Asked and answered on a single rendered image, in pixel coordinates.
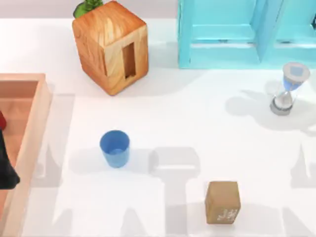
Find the blue cup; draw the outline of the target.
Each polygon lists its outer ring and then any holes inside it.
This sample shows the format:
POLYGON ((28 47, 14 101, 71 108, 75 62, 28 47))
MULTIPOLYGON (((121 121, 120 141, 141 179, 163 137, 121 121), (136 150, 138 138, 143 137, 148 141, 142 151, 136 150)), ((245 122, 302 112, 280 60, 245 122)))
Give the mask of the blue cup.
POLYGON ((108 165, 112 168, 120 168, 129 160, 129 136, 121 130, 106 132, 100 139, 100 149, 108 165))

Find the wooden box with slot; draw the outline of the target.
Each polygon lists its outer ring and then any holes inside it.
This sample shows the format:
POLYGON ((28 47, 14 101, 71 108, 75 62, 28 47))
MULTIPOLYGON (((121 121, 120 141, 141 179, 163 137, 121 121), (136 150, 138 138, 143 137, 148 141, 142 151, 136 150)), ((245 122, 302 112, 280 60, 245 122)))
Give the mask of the wooden box with slot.
POLYGON ((72 22, 83 71, 107 94, 116 95, 149 70, 148 28, 115 0, 72 22))

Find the small brown wooden block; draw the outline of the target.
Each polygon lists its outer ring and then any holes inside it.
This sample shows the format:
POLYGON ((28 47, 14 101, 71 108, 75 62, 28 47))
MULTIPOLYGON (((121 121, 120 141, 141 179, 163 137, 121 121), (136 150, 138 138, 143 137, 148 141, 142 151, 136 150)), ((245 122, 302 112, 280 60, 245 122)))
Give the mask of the small brown wooden block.
POLYGON ((238 183, 209 182, 204 204, 208 224, 233 224, 241 209, 238 183))

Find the light blue rack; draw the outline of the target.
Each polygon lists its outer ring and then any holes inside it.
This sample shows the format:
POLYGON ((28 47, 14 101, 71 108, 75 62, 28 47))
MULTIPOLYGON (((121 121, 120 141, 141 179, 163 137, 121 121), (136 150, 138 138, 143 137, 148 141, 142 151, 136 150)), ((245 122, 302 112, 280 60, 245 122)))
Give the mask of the light blue rack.
POLYGON ((178 0, 186 69, 316 68, 316 0, 178 0))

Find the salmon-coloured shallow box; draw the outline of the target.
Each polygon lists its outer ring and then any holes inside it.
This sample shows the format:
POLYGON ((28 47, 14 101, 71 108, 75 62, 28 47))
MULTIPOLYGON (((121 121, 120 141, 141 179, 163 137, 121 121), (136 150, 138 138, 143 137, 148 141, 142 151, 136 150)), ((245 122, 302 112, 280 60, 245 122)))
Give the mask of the salmon-coloured shallow box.
POLYGON ((20 176, 13 190, 0 191, 0 237, 20 237, 51 104, 45 74, 0 73, 0 110, 7 153, 20 176))

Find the green plant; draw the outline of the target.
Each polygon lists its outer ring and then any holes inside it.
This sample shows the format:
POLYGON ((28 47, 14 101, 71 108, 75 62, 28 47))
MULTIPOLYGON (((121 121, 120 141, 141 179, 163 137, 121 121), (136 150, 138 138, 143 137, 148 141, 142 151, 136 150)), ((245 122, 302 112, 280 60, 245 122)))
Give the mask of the green plant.
POLYGON ((73 11, 73 17, 78 18, 102 5, 103 0, 84 0, 76 6, 73 11))

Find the blue sand hourglass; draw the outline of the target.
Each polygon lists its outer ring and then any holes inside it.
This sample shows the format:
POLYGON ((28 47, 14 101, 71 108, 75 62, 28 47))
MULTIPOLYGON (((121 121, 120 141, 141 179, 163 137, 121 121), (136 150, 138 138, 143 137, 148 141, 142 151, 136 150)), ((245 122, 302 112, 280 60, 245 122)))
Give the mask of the blue sand hourglass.
POLYGON ((280 86, 270 103, 271 111, 277 116, 290 114, 297 98, 297 91, 311 75, 309 68, 299 62, 286 63, 283 65, 282 72, 280 86))

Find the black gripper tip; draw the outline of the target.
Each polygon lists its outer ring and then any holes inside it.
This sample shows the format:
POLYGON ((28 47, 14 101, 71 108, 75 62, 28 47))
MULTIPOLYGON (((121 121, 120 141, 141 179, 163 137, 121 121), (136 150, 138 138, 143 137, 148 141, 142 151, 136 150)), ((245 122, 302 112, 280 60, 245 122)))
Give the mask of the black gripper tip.
POLYGON ((8 158, 4 136, 0 128, 0 190, 13 190, 20 183, 20 177, 8 158))

